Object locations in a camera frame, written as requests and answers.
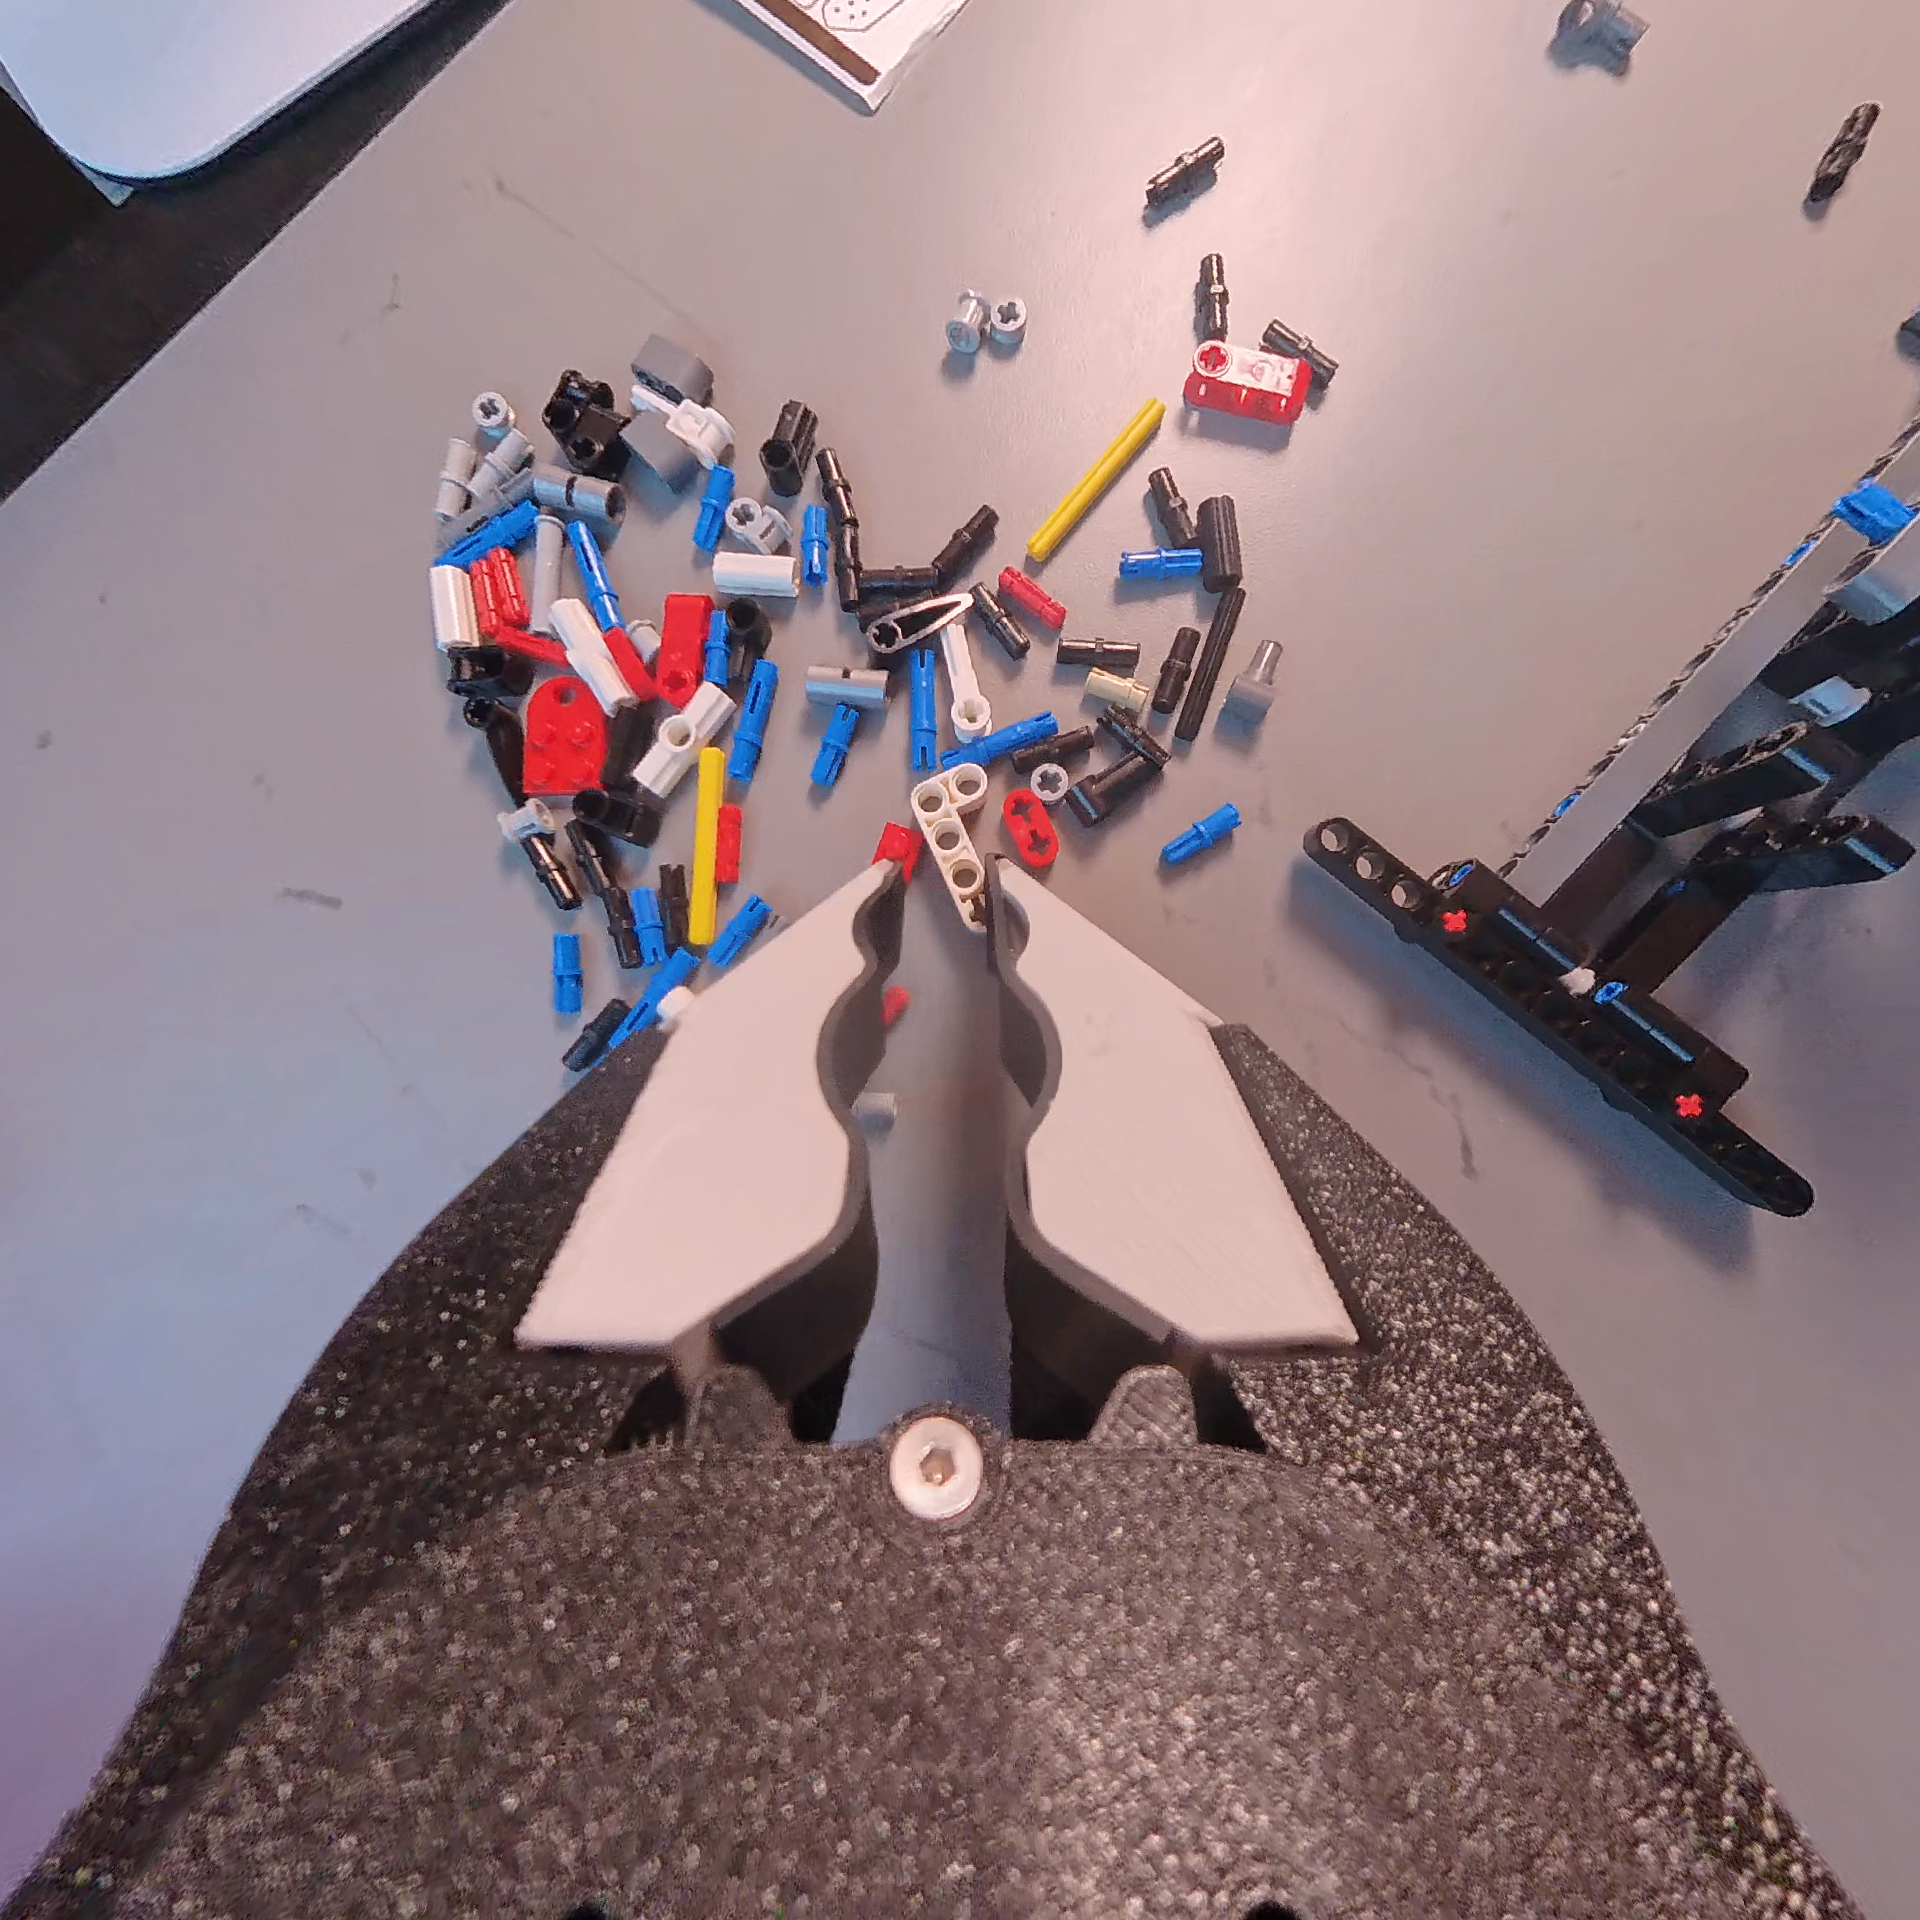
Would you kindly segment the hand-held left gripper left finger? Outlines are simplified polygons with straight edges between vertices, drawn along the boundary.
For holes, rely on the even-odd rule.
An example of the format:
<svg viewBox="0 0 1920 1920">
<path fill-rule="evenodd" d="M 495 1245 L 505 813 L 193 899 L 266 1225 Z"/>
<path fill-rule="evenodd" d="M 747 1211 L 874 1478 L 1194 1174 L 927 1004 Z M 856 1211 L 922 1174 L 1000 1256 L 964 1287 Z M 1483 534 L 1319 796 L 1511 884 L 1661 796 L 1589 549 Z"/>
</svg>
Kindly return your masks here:
<svg viewBox="0 0 1920 1920">
<path fill-rule="evenodd" d="M 852 1091 L 883 1056 L 901 864 L 867 864 L 664 1035 L 520 1324 L 520 1349 L 654 1355 L 697 1380 L 829 1380 L 880 1297 Z"/>
</svg>

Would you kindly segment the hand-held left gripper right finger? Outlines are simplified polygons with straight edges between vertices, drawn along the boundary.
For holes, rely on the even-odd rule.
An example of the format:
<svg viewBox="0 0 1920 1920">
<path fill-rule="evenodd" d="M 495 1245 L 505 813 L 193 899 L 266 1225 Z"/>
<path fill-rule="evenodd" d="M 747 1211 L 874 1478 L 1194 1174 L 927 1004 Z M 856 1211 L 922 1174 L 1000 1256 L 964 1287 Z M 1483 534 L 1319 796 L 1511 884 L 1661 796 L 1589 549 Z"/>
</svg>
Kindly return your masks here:
<svg viewBox="0 0 1920 1920">
<path fill-rule="evenodd" d="M 1150 1355 L 1352 1349 L 1352 1315 L 1227 1066 L 1220 1016 L 998 864 L 1010 1256 Z"/>
</svg>

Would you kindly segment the white angled brick beam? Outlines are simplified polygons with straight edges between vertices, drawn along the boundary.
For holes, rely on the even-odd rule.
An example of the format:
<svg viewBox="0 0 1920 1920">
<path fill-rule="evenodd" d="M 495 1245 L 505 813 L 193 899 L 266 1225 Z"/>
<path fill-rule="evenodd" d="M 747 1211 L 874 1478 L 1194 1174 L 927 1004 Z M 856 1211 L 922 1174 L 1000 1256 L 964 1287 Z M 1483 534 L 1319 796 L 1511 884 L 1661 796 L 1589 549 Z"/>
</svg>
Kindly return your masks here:
<svg viewBox="0 0 1920 1920">
<path fill-rule="evenodd" d="M 974 842 L 974 813 L 988 802 L 988 770 L 959 763 L 932 781 L 916 781 L 910 802 L 959 916 L 974 931 L 988 931 L 988 864 Z"/>
</svg>

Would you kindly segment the white spotted brick truck model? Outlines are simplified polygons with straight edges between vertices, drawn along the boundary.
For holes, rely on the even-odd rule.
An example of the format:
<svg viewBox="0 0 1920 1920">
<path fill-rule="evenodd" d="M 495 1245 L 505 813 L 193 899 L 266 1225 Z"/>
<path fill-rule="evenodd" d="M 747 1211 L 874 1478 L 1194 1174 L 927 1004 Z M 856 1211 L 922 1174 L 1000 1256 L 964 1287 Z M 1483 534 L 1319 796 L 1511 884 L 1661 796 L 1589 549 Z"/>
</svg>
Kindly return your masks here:
<svg viewBox="0 0 1920 1920">
<path fill-rule="evenodd" d="M 1502 864 L 1423 880 L 1349 820 L 1305 833 L 1377 925 L 1772 1216 L 1811 1185 L 1728 1114 L 1748 1066 L 1657 993 L 1741 901 L 1917 859 L 1850 808 L 1920 727 L 1917 476 L 1908 420 Z"/>
</svg>

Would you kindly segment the pile of small brick parts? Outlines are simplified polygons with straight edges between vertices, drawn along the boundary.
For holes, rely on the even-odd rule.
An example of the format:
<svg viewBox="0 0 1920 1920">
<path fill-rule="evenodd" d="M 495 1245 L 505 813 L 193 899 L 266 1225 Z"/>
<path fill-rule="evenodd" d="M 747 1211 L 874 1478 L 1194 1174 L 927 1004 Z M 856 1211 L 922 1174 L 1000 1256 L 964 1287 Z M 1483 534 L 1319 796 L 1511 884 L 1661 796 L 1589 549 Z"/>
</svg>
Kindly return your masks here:
<svg viewBox="0 0 1920 1920">
<path fill-rule="evenodd" d="M 551 1013 L 568 1076 L 732 966 L 774 901 L 732 901 L 742 799 L 789 683 L 815 716 L 803 796 L 840 787 L 856 734 L 910 717 L 910 781 L 988 770 L 988 813 L 1022 871 L 1052 871 L 1068 822 L 1099 828 L 1150 787 L 1206 716 L 1249 740 L 1278 644 L 1220 683 L 1243 610 L 1230 493 L 1191 502 L 1140 472 L 1150 546 L 1114 549 L 1114 592 L 1169 585 L 1181 624 L 1140 674 L 1135 642 L 1092 636 L 1036 574 L 1164 425 L 1146 401 L 1042 523 L 1022 567 L 984 574 L 979 507 L 927 567 L 867 567 L 845 457 L 803 397 L 779 407 L 756 493 L 715 366 L 647 335 L 628 385 L 563 366 L 520 420 L 478 394 L 431 486 L 431 644 L 484 740 L 499 840 L 560 916 L 601 915 L 627 993 L 592 1008 L 581 928 L 551 931 Z"/>
</svg>

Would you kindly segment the grey desk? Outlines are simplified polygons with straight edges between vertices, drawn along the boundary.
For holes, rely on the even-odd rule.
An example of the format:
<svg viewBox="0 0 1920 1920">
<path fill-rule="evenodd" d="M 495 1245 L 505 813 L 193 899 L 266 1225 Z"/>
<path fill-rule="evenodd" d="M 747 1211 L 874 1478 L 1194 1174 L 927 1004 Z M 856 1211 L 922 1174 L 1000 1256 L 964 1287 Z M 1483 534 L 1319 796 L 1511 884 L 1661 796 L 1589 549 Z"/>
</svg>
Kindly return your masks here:
<svg viewBox="0 0 1920 1920">
<path fill-rule="evenodd" d="M 1917 1913 L 1917 871 L 1762 899 L 1676 982 L 1814 1185 L 1741 1211 L 1301 864 L 1509 855 L 1908 417 L 1917 15 L 974 3 L 880 120 L 715 3 L 499 8 L 4 502 L 4 1886 L 389 1262 L 563 1085 L 545 901 L 423 636 L 478 385 L 674 332 L 821 412 L 880 561 L 1022 549 L 1191 280 L 1337 355 L 1234 493 L 1249 756 L 1060 891 L 1263 1040 L 1502 1277 L 1716 1685 L 1872 1913 Z M 1872 146 L 1830 205 L 1814 161 Z M 1213 182 L 1146 180 L 1227 140 Z M 964 287 L 1027 301 L 954 355 Z"/>
</svg>

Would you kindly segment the white printed sticker sheet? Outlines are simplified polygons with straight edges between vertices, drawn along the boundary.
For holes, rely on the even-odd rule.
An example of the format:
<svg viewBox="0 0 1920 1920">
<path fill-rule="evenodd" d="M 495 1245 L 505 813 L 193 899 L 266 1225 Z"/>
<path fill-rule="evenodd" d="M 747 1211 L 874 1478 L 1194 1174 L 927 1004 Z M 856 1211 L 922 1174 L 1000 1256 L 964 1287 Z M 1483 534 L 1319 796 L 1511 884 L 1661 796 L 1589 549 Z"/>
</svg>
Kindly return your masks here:
<svg viewBox="0 0 1920 1920">
<path fill-rule="evenodd" d="M 742 8 L 874 115 L 964 0 L 742 0 Z"/>
</svg>

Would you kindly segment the white book stand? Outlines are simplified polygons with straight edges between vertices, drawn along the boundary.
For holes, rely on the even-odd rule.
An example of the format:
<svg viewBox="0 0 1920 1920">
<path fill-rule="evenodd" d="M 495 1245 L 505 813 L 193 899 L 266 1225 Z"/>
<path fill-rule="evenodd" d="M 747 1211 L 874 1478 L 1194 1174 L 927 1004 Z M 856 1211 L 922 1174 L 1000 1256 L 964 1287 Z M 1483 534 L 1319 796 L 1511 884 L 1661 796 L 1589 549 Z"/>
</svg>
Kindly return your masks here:
<svg viewBox="0 0 1920 1920">
<path fill-rule="evenodd" d="M 101 180 L 172 180 L 381 45 L 416 0 L 4 0 L 25 115 Z"/>
</svg>

